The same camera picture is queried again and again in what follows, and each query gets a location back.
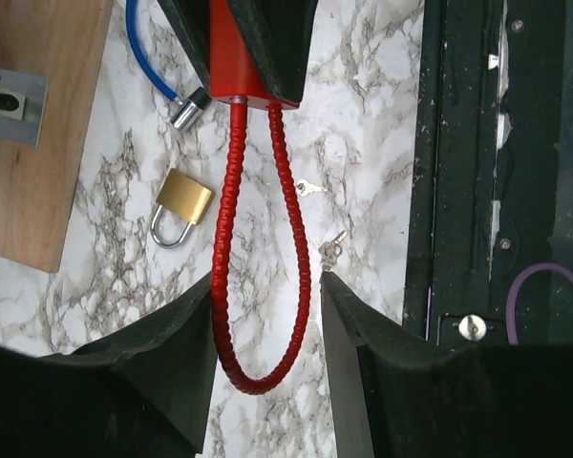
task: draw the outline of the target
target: padlock shackle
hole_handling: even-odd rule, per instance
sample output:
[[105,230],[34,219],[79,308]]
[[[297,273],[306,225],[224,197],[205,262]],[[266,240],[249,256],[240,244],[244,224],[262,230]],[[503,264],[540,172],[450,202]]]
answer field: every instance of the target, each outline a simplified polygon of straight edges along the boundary
[[187,225],[185,226],[184,230],[182,231],[182,234],[180,234],[180,237],[176,241],[173,242],[165,241],[163,237],[160,236],[157,232],[157,224],[159,222],[159,219],[161,218],[161,215],[163,215],[164,210],[165,208],[163,207],[163,205],[159,204],[157,206],[157,210],[153,215],[153,219],[151,219],[150,233],[151,233],[151,238],[157,245],[159,245],[161,248],[171,250],[173,248],[177,248],[182,245],[182,243],[186,240],[187,236],[189,235],[189,232],[193,227],[193,223],[191,221],[186,222]]

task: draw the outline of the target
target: red cable loop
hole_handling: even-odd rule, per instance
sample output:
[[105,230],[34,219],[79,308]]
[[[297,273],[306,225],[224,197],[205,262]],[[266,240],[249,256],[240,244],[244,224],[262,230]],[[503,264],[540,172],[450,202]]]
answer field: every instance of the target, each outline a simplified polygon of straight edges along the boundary
[[217,235],[214,242],[212,258],[212,328],[214,341],[217,346],[219,360],[229,381],[241,392],[247,394],[264,394],[276,387],[287,375],[297,358],[302,346],[309,316],[309,301],[311,291],[308,242],[299,202],[293,185],[293,177],[288,165],[287,145],[283,115],[279,105],[269,108],[269,128],[278,169],[278,177],[285,196],[286,210],[293,229],[295,251],[299,265],[299,305],[293,333],[288,343],[285,356],[278,365],[263,379],[249,378],[236,359],[231,334],[229,332],[229,315],[227,313],[227,274],[229,272],[229,253],[233,238],[233,222],[236,217],[236,205],[240,193],[242,170],[244,163],[244,141],[246,139],[245,103],[231,104],[231,134],[229,153],[227,155],[227,171],[221,197],[221,208],[217,220]]

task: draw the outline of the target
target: metal cam lock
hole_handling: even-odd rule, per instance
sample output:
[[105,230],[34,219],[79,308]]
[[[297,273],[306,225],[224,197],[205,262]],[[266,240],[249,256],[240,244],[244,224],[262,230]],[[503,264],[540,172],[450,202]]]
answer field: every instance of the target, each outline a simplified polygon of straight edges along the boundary
[[[161,248],[176,248],[181,245],[191,228],[198,224],[210,204],[212,191],[199,184],[195,179],[176,169],[170,170],[157,197],[157,210],[151,220],[151,237]],[[157,232],[157,224],[163,210],[177,215],[187,222],[180,237],[173,242],[165,241]]]

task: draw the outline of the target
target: wood panel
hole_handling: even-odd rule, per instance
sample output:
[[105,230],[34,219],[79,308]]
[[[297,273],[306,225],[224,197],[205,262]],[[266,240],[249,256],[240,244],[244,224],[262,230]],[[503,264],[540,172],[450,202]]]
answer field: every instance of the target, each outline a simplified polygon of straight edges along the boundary
[[56,272],[113,0],[0,0],[0,67],[49,78],[36,148],[0,140],[0,256]]

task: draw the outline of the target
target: marble countertop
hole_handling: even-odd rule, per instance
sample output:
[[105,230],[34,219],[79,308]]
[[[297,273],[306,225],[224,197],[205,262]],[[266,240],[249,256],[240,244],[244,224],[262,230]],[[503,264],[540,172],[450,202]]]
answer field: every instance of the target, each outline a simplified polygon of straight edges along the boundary
[[[295,179],[327,188],[300,198],[314,284],[304,347],[265,396],[237,392],[218,367],[204,457],[335,457],[320,317],[318,247],[348,230],[333,269],[373,307],[399,320],[417,101],[421,0],[320,0],[301,108],[285,116]],[[157,3],[140,2],[152,65],[180,94],[198,87]],[[228,111],[214,104],[190,132],[154,90],[115,3],[60,272],[0,259],[0,344],[32,355],[70,352],[175,299],[210,270],[219,199],[176,250],[148,234],[170,168],[221,191]],[[166,234],[176,234],[168,220]],[[265,113],[249,115],[230,272],[230,319],[244,370],[278,363],[296,309],[292,236]]]

